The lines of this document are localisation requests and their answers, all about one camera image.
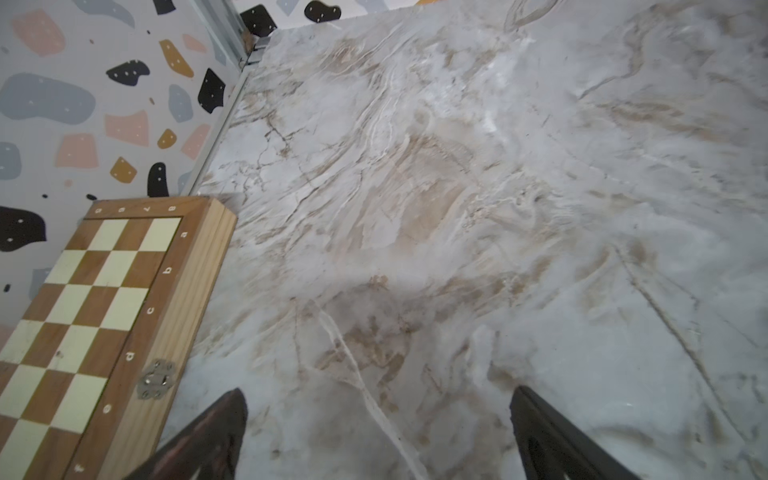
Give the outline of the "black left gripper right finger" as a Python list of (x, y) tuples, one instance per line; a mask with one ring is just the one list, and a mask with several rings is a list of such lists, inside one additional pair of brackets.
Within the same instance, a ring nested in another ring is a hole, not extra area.
[(514, 390), (510, 418), (528, 479), (638, 479), (528, 386)]

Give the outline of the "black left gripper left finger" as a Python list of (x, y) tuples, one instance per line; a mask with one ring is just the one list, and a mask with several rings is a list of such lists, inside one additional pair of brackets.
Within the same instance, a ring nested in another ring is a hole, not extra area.
[(246, 430), (241, 389), (223, 394), (178, 435), (131, 472), (130, 479), (233, 479)]

